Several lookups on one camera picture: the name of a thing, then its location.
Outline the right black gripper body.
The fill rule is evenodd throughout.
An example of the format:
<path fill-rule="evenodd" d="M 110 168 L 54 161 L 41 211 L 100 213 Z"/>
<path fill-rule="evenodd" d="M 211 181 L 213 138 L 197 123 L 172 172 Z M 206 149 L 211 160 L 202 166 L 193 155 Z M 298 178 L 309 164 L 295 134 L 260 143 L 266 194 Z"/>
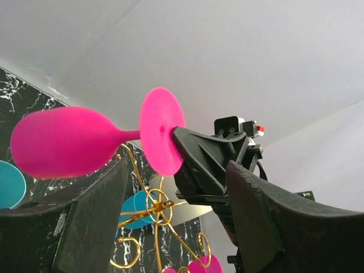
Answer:
<path fill-rule="evenodd" d="M 252 172 L 255 170 L 255 166 L 260 165 L 259 159 L 261 158 L 261 146 L 256 144 L 249 146 L 249 141 L 247 140 L 247 151 L 244 153 L 242 160 L 236 160 L 234 162 Z M 226 196 L 182 196 L 177 189 L 176 195 L 178 198 L 184 199 L 191 205 L 211 206 L 215 214 L 220 219 L 232 244 L 236 247 L 238 246 L 237 233 L 233 223 L 233 214 L 231 211 L 228 190 Z"/>

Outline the pink wine glass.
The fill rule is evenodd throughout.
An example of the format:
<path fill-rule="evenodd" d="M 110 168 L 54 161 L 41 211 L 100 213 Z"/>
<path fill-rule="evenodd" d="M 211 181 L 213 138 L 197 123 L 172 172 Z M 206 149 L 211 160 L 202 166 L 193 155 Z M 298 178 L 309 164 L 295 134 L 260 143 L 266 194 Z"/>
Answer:
<path fill-rule="evenodd" d="M 57 107 L 22 118 L 11 134 L 10 151 L 29 176 L 72 178 L 102 168 L 121 144 L 139 140 L 153 170 L 172 176 L 183 164 L 172 140 L 176 127 L 185 127 L 183 111 L 169 90 L 158 87 L 144 98 L 136 131 L 123 131 L 91 109 Z"/>
<path fill-rule="evenodd" d="M 170 267 L 164 270 L 165 273 L 190 272 L 190 273 L 223 273 L 220 261 L 215 255 L 211 255 L 209 267 L 204 268 L 198 261 L 192 261 L 187 267 L 182 267 L 178 271 Z"/>

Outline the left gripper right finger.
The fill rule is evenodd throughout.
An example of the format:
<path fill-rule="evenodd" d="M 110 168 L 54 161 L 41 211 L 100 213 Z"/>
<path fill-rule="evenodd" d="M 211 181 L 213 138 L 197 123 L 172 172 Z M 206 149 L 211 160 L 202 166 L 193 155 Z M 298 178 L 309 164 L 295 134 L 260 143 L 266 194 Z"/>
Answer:
<path fill-rule="evenodd" d="M 236 162 L 226 169 L 245 272 L 362 272 L 363 214 L 269 183 Z"/>

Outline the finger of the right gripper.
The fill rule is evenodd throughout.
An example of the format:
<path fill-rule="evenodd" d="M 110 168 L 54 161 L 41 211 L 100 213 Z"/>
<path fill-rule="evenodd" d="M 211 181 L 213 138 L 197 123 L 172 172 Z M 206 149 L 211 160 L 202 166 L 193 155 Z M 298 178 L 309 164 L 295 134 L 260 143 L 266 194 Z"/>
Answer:
<path fill-rule="evenodd" d="M 247 151 L 246 133 L 222 138 L 176 127 L 172 139 L 183 158 L 183 165 L 174 175 L 180 194 L 226 196 L 226 168 L 231 160 L 242 160 Z"/>

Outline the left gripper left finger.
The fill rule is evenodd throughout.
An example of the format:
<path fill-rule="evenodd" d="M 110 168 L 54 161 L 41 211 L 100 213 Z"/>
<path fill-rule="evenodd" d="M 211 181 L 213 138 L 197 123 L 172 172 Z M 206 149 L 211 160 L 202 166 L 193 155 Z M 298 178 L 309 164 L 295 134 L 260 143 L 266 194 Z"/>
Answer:
<path fill-rule="evenodd" d="M 125 158 L 16 209 L 1 210 L 2 272 L 107 272 L 124 199 Z"/>

